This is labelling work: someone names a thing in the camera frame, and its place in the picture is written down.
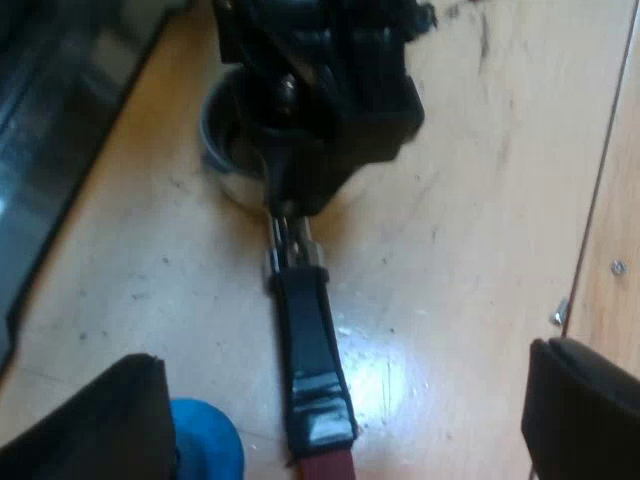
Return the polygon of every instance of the black machine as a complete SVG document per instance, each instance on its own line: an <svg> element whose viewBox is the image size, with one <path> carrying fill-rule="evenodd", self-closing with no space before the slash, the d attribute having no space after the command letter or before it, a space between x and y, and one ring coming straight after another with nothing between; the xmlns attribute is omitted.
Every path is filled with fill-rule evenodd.
<svg viewBox="0 0 640 480"><path fill-rule="evenodd" d="M187 3L0 1L0 372L49 240L160 27Z"/></svg>
<svg viewBox="0 0 640 480"><path fill-rule="evenodd" d="M307 217L364 165L393 160L422 125L404 49L436 16L416 0L215 0L214 8L222 60L241 67L205 108L203 134L222 176L263 183L286 430L304 470L308 459L348 451L357 435Z"/></svg>

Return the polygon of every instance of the metal bowl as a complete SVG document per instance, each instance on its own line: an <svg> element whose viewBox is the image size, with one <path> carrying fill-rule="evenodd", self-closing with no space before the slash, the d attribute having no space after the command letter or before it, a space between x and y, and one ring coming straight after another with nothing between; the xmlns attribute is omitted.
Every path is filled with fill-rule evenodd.
<svg viewBox="0 0 640 480"><path fill-rule="evenodd" d="M237 108L237 89L245 76L242 68L231 70L207 97L200 118L203 160L231 199L246 208L261 209L265 203L263 160L242 134Z"/></svg>

